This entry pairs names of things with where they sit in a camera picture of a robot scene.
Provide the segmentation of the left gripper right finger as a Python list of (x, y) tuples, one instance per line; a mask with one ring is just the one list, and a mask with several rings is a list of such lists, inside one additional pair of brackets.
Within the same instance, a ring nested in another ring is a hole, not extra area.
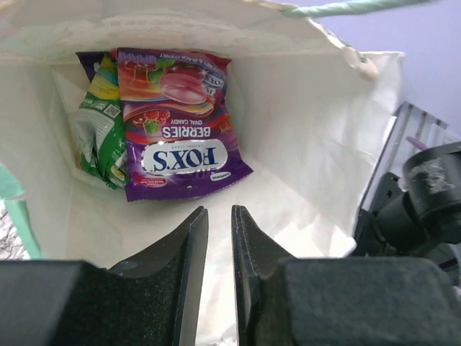
[(240, 345), (458, 345), (460, 301), (431, 261), (298, 259), (231, 211)]

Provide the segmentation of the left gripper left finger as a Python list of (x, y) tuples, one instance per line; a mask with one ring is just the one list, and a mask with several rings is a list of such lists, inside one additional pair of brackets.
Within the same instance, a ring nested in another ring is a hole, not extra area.
[(109, 269), (85, 261), (1, 263), (3, 345), (193, 345), (208, 213)]

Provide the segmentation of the purple blue snack packet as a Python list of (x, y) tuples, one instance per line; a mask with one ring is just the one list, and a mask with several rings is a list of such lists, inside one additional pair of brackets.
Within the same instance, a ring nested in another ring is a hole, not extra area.
[[(109, 53), (117, 64), (128, 201), (200, 198), (250, 175), (225, 106), (228, 58), (137, 48), (80, 53)], [(84, 70), (90, 82), (94, 73)]]

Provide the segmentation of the green lime snack packet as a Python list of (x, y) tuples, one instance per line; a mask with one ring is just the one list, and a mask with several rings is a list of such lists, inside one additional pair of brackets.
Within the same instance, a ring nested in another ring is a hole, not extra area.
[(112, 189), (123, 188), (128, 181), (127, 147), (116, 61), (109, 53), (78, 57), (94, 73), (73, 119), (79, 168)]

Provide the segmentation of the white paper bag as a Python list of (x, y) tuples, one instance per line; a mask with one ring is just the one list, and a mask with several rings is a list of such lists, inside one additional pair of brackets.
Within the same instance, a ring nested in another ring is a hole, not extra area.
[[(231, 208), (298, 257), (340, 257), (402, 84), (400, 52), (360, 53), (270, 1), (3, 1), (1, 165), (22, 186), (43, 257), (101, 267), (196, 207), (210, 233), (198, 345), (236, 341)], [(226, 104), (253, 173), (205, 198), (129, 203), (76, 165), (70, 123), (89, 85), (79, 51), (209, 51), (231, 59)]]

